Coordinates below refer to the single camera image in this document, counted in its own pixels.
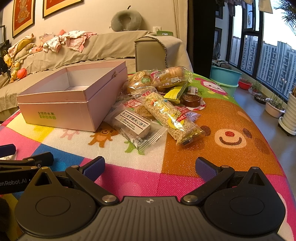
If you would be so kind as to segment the rice cracker bar packet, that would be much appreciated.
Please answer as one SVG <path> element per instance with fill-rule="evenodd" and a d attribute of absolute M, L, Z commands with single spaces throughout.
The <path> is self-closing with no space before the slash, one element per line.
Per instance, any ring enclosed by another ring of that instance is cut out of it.
<path fill-rule="evenodd" d="M 187 145 L 204 135 L 204 131 L 188 120 L 174 105 L 156 92 L 140 97 L 144 107 L 164 126 L 177 145 Z"/>

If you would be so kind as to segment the clear biscuit packet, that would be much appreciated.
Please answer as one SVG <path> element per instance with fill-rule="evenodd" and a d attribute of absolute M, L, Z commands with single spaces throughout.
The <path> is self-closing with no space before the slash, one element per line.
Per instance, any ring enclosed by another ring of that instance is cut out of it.
<path fill-rule="evenodd" d="M 104 121 L 124 136 L 141 153 L 154 145 L 167 129 L 137 114 L 124 104 L 113 109 Z"/>

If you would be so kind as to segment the pink cardboard gift box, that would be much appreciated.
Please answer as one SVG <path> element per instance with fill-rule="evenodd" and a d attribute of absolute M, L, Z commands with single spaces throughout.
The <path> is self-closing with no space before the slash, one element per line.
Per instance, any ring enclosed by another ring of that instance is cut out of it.
<path fill-rule="evenodd" d="M 125 61 L 66 66 L 17 96 L 26 123 L 95 132 L 127 80 Z"/>

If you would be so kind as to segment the brown swirl lollipop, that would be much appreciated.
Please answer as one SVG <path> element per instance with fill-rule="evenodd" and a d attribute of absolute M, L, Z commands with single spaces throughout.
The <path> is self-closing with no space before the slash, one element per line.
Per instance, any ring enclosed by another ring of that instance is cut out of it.
<path fill-rule="evenodd" d="M 182 94 L 181 104 L 193 110 L 202 110 L 206 107 L 202 96 L 198 92 L 198 88 L 194 86 L 189 86 L 187 92 Z"/>

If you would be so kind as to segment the yellow snack stick packet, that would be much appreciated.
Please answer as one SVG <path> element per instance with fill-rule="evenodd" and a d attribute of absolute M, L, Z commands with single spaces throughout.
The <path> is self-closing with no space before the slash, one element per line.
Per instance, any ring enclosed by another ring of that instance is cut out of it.
<path fill-rule="evenodd" d="M 187 87 L 188 84 L 175 86 L 164 95 L 164 98 L 172 103 L 180 104 L 181 96 Z"/>

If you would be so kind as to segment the bread bun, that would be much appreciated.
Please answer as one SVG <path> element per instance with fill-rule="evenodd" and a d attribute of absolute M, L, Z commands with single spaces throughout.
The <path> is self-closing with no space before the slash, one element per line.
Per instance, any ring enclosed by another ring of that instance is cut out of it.
<path fill-rule="evenodd" d="M 183 66 L 175 66 L 151 73 L 152 86 L 170 88 L 173 86 L 191 83 L 193 74 Z"/>

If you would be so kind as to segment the round pastry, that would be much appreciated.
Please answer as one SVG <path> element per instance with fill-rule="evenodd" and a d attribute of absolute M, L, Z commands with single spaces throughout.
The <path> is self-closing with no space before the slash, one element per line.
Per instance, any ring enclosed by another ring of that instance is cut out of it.
<path fill-rule="evenodd" d="M 130 94 L 138 88 L 150 86 L 153 78 L 146 70 L 138 71 L 128 77 L 128 80 L 123 84 L 122 92 Z"/>

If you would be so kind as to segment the colourful cartoon play mat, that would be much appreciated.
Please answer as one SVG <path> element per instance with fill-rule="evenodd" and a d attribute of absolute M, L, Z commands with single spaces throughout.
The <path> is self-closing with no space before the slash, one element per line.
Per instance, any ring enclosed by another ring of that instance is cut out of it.
<path fill-rule="evenodd" d="M 1 144 L 14 144 L 17 159 L 51 152 L 54 171 L 102 156 L 106 169 L 97 183 L 118 197 L 182 197 L 203 184 L 195 171 L 198 157 L 237 171 L 258 166 L 285 205 L 286 216 L 279 233 L 285 240 L 295 240 L 295 198 L 264 135 L 238 103 L 213 87 L 212 81 L 194 75 L 193 85 L 206 102 L 196 121 L 204 135 L 184 147 L 167 133 L 141 152 L 106 123 L 94 133 L 36 126 L 26 123 L 20 111 L 1 124 Z"/>

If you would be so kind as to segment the orange toy ball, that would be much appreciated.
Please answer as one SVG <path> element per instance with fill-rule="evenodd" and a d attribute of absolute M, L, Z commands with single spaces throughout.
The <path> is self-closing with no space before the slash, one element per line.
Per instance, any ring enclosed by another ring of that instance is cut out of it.
<path fill-rule="evenodd" d="M 18 79 L 23 79 L 26 76 L 27 76 L 27 70 L 26 70 L 26 68 L 21 68 L 21 69 L 18 70 L 18 72 L 17 72 L 17 78 Z"/>

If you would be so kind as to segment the green plastic bucket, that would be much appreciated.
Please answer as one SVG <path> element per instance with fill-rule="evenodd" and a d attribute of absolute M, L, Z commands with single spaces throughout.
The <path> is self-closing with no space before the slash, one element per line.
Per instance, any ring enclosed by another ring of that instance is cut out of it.
<path fill-rule="evenodd" d="M 229 85 L 229 84 L 224 84 L 221 82 L 218 82 L 216 80 L 213 80 L 217 85 L 219 85 L 225 92 L 228 93 L 229 96 L 234 97 L 234 93 L 238 87 L 238 84 L 236 85 Z"/>

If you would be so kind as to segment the white plant pot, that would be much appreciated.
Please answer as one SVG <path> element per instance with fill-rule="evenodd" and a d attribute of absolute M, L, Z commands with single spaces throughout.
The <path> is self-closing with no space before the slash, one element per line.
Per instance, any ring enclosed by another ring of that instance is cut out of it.
<path fill-rule="evenodd" d="M 271 99 L 266 98 L 265 111 L 274 118 L 279 118 L 285 113 L 284 109 L 278 109 L 271 104 Z"/>

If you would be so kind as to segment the yellow plush toys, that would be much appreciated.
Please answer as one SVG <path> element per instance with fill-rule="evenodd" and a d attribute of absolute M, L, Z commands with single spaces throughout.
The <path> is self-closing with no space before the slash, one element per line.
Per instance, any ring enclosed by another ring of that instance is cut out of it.
<path fill-rule="evenodd" d="M 20 70 L 20 66 L 23 60 L 30 55 L 30 49 L 35 44 L 33 43 L 34 34 L 27 35 L 16 42 L 8 49 L 8 53 L 4 56 L 4 62 L 8 66 L 8 78 L 10 83 L 17 79 L 17 73 Z"/>

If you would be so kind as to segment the white ribbed planter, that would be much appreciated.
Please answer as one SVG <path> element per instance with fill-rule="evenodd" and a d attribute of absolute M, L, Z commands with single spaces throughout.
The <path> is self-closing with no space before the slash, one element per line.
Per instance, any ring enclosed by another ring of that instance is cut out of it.
<path fill-rule="evenodd" d="M 296 134 L 296 98 L 289 93 L 287 107 L 285 114 L 278 120 L 278 126 L 281 127 L 288 136 L 295 136 Z"/>

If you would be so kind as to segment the red plastic basin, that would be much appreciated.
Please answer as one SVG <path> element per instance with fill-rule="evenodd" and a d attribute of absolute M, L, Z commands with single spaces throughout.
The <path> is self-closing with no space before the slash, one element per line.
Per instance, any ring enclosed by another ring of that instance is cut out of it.
<path fill-rule="evenodd" d="M 243 90 L 248 90 L 252 87 L 252 83 L 249 80 L 240 78 L 238 81 L 238 86 Z"/>

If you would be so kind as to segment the teal plastic bucket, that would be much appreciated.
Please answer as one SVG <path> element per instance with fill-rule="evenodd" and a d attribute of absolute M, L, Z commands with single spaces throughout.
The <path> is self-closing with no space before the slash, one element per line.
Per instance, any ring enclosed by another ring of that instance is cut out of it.
<path fill-rule="evenodd" d="M 213 65 L 211 67 L 210 78 L 219 83 L 228 84 L 228 85 L 237 85 L 240 77 L 241 77 L 240 72 L 237 72 L 231 69 L 213 66 Z"/>

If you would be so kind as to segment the pile of baby clothes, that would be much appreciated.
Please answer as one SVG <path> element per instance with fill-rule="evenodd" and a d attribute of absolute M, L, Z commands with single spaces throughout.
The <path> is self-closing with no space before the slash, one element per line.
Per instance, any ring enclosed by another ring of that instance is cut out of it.
<path fill-rule="evenodd" d="M 31 49 L 29 49 L 29 53 L 34 54 L 37 52 L 41 52 L 42 50 L 46 53 L 49 52 L 49 50 L 54 53 L 58 53 L 63 45 L 65 45 L 69 49 L 81 53 L 84 49 L 84 44 L 86 40 L 96 35 L 97 34 L 93 32 L 80 30 L 65 32 L 63 35 L 58 35 L 50 40 L 47 40 L 39 47 L 32 47 Z"/>

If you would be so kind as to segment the beige covered sofa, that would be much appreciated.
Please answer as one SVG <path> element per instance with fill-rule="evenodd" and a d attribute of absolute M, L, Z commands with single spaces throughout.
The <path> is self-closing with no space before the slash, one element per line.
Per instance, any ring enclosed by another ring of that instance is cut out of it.
<path fill-rule="evenodd" d="M 30 54 L 22 64 L 28 72 L 22 80 L 11 83 L 6 74 L 1 75 L 1 121 L 18 110 L 17 95 L 50 71 L 77 63 L 119 60 L 126 62 L 128 73 L 174 66 L 193 69 L 186 44 L 174 36 L 157 36 L 144 30 L 98 34 L 86 40 L 82 52 L 62 47 L 58 53 Z"/>

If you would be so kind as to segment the red framed picture left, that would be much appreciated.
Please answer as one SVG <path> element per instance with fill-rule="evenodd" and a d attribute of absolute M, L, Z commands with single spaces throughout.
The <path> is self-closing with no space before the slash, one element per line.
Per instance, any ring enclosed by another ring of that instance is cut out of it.
<path fill-rule="evenodd" d="M 35 1 L 14 0 L 12 18 L 12 37 L 15 38 L 35 23 Z"/>

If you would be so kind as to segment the red framed picture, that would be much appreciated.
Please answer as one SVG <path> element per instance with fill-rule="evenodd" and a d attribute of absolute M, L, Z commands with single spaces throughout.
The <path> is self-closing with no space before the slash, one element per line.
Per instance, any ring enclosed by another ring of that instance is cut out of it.
<path fill-rule="evenodd" d="M 35 23 L 35 1 L 14 0 L 12 18 L 12 37 L 15 38 Z"/>
<path fill-rule="evenodd" d="M 43 18 L 69 6 L 80 4 L 83 0 L 43 0 Z"/>

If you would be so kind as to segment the red framed picture right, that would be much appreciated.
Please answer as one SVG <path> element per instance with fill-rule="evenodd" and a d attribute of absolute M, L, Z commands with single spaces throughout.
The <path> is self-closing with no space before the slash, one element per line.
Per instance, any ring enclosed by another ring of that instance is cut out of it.
<path fill-rule="evenodd" d="M 80 4 L 83 0 L 43 0 L 43 18 L 69 6 Z"/>

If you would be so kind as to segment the green label sign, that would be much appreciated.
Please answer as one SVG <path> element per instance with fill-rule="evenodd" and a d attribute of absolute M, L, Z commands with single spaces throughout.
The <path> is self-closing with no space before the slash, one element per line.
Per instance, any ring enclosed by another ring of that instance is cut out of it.
<path fill-rule="evenodd" d="M 173 32 L 170 31 L 158 31 L 156 33 L 157 36 L 173 36 Z"/>

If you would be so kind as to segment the grey neck pillow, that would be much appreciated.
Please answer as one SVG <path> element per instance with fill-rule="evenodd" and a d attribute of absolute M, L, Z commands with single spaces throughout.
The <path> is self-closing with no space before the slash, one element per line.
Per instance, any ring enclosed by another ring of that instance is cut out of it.
<path fill-rule="evenodd" d="M 111 19 L 110 27 L 115 32 L 137 31 L 142 25 L 142 15 L 133 9 L 118 11 Z"/>

